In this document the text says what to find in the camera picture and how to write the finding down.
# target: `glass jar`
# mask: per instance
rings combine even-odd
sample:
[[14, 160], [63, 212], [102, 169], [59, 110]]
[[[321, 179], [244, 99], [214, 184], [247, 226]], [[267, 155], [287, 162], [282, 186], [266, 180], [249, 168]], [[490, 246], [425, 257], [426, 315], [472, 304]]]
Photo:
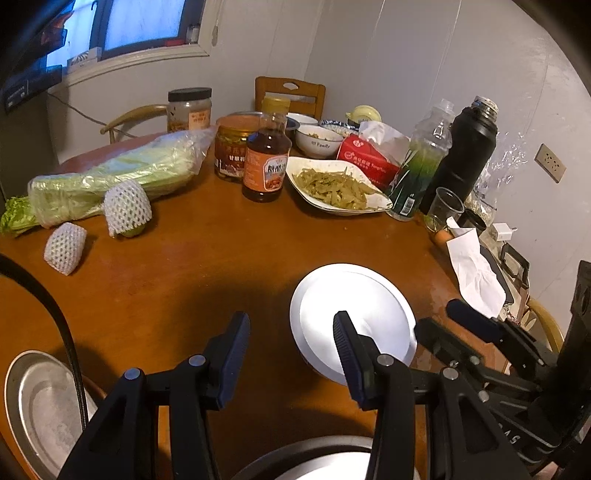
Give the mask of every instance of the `glass jar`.
[[211, 117], [211, 88], [179, 88], [168, 93], [168, 132], [203, 130], [209, 127]]
[[217, 121], [215, 172], [227, 181], [241, 182], [244, 175], [246, 140], [258, 129], [258, 115], [233, 113]]

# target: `metal pot lid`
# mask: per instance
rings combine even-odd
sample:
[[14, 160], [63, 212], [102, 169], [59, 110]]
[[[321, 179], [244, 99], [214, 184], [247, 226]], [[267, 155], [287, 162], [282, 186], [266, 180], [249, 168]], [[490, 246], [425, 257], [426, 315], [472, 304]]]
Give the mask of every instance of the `metal pot lid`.
[[[369, 455], [366, 452], [324, 455], [293, 467], [277, 480], [365, 480]], [[392, 477], [396, 478], [396, 472], [392, 472]], [[416, 469], [414, 480], [421, 480]]]

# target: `small black cup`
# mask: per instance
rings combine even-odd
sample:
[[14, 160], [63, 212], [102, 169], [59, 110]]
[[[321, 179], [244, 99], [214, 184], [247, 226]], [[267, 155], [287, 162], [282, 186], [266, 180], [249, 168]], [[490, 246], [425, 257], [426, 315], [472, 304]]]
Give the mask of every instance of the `small black cup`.
[[460, 215], [457, 224], [461, 228], [475, 228], [478, 236], [486, 230], [486, 223], [484, 220], [480, 218], [476, 212], [470, 209], [464, 210], [464, 213]]

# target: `bottle cap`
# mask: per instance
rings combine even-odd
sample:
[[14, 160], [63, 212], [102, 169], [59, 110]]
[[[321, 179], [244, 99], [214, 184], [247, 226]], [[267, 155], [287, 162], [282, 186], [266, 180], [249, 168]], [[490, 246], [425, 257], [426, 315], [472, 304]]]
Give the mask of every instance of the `bottle cap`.
[[289, 98], [264, 97], [262, 100], [262, 111], [264, 113], [287, 114], [290, 111], [291, 100]]
[[441, 99], [441, 102], [435, 105], [434, 108], [437, 108], [451, 116], [455, 116], [455, 113], [453, 113], [453, 103], [451, 103], [449, 100], [445, 100], [445, 98]]

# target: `cooked vegetable dish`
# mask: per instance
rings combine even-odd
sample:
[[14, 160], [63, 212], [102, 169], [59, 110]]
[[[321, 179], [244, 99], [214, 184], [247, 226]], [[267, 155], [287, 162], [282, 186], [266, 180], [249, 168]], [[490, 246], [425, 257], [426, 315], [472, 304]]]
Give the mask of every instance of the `cooked vegetable dish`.
[[329, 142], [329, 141], [330, 141], [328, 138], [320, 138], [320, 135], [319, 135], [319, 134], [307, 134], [307, 135], [308, 135], [309, 137], [312, 137], [312, 138], [317, 138], [318, 140], [323, 140], [323, 141], [325, 141], [325, 142]]
[[319, 172], [304, 168], [293, 175], [295, 184], [311, 197], [338, 208], [365, 210], [366, 195], [380, 193], [353, 178], [347, 171]]

